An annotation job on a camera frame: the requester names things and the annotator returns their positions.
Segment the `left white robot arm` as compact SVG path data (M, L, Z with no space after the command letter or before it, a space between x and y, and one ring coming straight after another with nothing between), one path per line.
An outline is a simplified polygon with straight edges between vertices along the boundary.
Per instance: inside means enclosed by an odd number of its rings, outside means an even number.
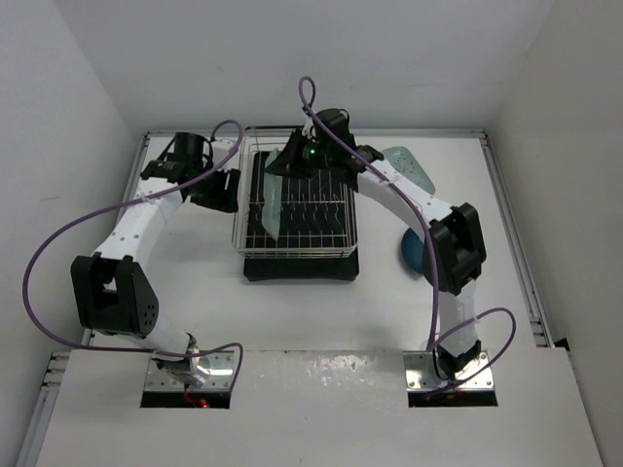
M167 322L145 273L151 252L174 212L189 201L225 213L238 210L240 172L225 169L234 143L177 132L144 164L134 204L113 232L70 269L80 323L102 335L157 351L157 366L178 379L205 370L196 339Z

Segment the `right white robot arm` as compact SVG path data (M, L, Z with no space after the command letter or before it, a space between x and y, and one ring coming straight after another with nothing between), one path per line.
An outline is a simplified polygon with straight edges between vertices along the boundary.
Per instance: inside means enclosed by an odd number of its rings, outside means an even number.
M343 110L326 109L292 131L272 175L310 178L328 171L339 182L389 210L424 240L422 273L433 288L428 350L447 377L481 351L475 319L476 280L487 258L477 210L436 198L400 172L382 152L359 145Z

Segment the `light green rectangular plate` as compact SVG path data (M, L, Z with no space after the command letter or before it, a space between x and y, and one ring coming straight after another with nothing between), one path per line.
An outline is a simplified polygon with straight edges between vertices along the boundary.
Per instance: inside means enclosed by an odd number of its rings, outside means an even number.
M270 238L278 241L280 231L282 178L268 172L268 166L279 155L278 149L273 149L266 159L263 179L264 205L261 211L261 223Z

